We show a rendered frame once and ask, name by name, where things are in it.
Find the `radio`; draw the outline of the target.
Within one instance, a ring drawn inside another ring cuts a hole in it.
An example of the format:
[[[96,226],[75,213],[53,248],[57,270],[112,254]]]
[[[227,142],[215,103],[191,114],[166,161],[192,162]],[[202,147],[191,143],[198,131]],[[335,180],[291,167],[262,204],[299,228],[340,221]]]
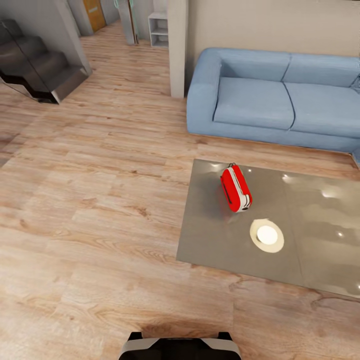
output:
[[[252,204],[252,195],[239,166],[231,164],[220,180],[230,209],[245,212]]]

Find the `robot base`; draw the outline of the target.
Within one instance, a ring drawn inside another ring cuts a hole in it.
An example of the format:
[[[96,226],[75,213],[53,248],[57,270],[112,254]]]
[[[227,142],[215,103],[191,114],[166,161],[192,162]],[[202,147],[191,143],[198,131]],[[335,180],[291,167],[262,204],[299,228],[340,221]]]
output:
[[[216,338],[142,338],[132,332],[118,360],[242,360],[229,332]]]

